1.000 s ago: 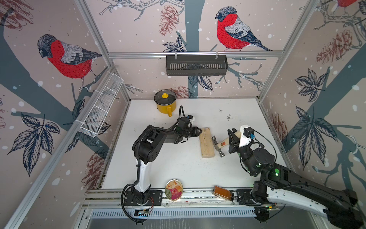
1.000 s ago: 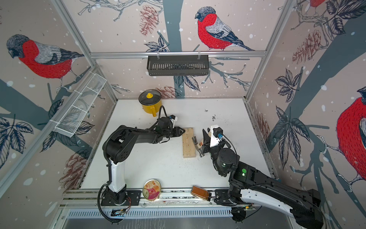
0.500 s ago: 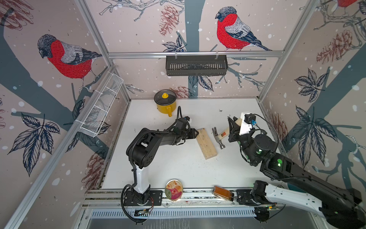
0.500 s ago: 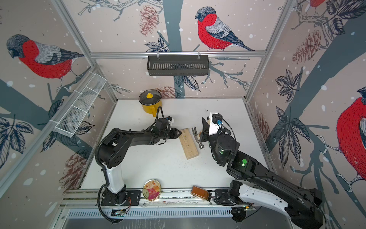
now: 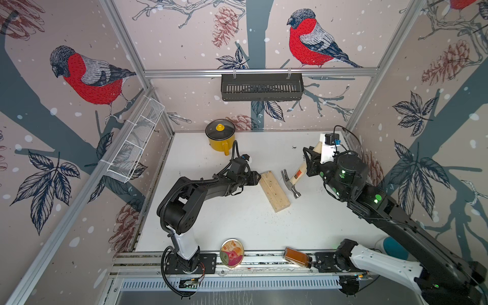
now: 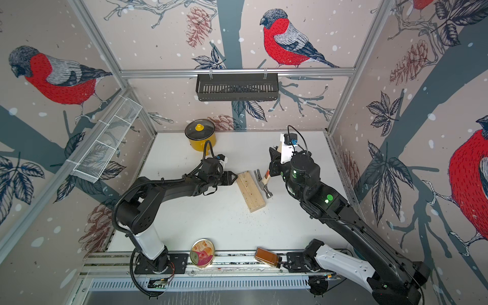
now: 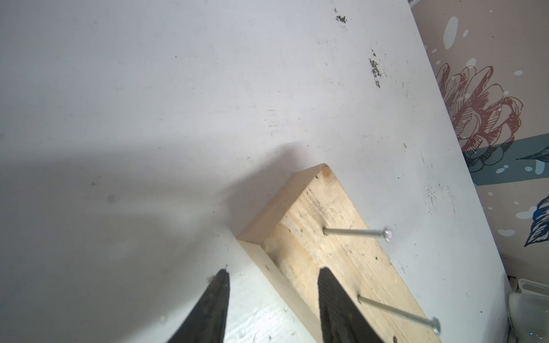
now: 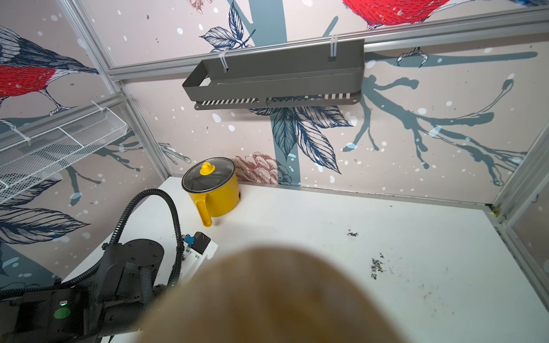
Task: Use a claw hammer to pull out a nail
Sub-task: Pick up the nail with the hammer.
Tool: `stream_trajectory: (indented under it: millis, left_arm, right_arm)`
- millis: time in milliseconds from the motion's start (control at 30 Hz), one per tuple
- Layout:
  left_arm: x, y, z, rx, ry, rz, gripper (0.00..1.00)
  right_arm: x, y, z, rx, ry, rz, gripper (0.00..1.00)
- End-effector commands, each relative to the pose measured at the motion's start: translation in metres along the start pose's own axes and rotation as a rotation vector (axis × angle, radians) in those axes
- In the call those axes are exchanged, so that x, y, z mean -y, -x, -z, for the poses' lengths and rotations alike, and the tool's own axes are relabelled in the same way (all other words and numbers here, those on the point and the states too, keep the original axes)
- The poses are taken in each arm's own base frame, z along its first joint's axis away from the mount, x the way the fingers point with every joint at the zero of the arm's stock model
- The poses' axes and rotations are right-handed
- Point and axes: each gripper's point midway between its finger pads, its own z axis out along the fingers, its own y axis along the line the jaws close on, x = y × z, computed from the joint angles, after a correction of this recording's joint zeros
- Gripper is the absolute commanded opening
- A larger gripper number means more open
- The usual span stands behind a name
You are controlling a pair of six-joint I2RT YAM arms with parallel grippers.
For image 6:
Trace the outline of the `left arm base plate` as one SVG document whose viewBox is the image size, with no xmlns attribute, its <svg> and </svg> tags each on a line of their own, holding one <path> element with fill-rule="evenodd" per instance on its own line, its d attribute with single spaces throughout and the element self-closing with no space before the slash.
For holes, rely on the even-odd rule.
<svg viewBox="0 0 488 305">
<path fill-rule="evenodd" d="M 138 254 L 135 259 L 134 273 L 136 275 L 181 275 L 186 271 L 189 254 L 170 253 L 165 257 L 162 255 L 149 260 L 142 254 Z"/>
</svg>

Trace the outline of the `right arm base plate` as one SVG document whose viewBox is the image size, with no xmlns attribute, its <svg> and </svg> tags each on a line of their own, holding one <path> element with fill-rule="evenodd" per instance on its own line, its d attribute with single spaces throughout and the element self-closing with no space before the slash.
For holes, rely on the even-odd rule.
<svg viewBox="0 0 488 305">
<path fill-rule="evenodd" d="M 320 267 L 317 262 L 317 254 L 305 254 L 304 252 L 287 252 L 287 260 L 282 266 L 289 273 L 324 273 L 336 275 L 336 272 Z"/>
</svg>

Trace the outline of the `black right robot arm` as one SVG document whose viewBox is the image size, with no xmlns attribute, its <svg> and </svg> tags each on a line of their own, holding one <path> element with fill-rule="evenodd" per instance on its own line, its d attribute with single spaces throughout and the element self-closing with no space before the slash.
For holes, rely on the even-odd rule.
<svg viewBox="0 0 488 305">
<path fill-rule="evenodd" d="M 320 180 L 320 167 L 308 151 L 282 153 L 269 149 L 269 175 L 281 176 L 288 194 L 310 216 L 341 235 L 361 257 L 343 254 L 313 239 L 301 253 L 286 263 L 289 271 L 329 270 L 355 282 L 371 293 L 378 304 L 424 304 L 423 285 L 431 269 L 411 261 L 388 245 L 360 218 L 347 199 Z"/>
</svg>

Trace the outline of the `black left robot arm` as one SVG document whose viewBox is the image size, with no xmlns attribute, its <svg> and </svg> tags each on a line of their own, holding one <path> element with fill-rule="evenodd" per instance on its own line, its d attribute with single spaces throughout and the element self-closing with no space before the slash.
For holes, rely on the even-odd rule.
<svg viewBox="0 0 488 305">
<path fill-rule="evenodd" d="M 163 272 L 170 264 L 168 249 L 153 226 L 162 203 L 182 197 L 207 195 L 209 188 L 232 185 L 238 175 L 224 170 L 224 155 L 203 159 L 180 179 L 151 180 L 138 178 L 115 204 L 112 225 L 134 244 L 136 252 L 154 272 Z"/>
</svg>

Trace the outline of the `pale wooden block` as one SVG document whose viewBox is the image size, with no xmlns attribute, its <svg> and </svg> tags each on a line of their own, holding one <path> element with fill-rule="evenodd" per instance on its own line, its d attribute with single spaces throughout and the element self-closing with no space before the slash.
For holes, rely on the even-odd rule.
<svg viewBox="0 0 488 305">
<path fill-rule="evenodd" d="M 238 174 L 237 183 L 250 213 L 266 206 L 266 202 L 249 171 Z"/>
</svg>

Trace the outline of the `wooden handle claw hammer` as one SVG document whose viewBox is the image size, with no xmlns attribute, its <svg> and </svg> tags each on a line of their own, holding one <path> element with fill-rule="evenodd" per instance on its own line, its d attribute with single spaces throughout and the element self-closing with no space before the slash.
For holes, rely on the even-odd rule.
<svg viewBox="0 0 488 305">
<path fill-rule="evenodd" d="M 264 191 L 266 198 L 270 199 L 273 196 L 273 193 L 268 189 L 268 183 L 271 177 L 269 176 L 268 170 L 266 171 L 264 177 L 261 175 L 261 172 L 259 169 L 254 170 L 254 175 L 256 178 L 256 181 L 258 183 L 259 188 Z"/>
</svg>

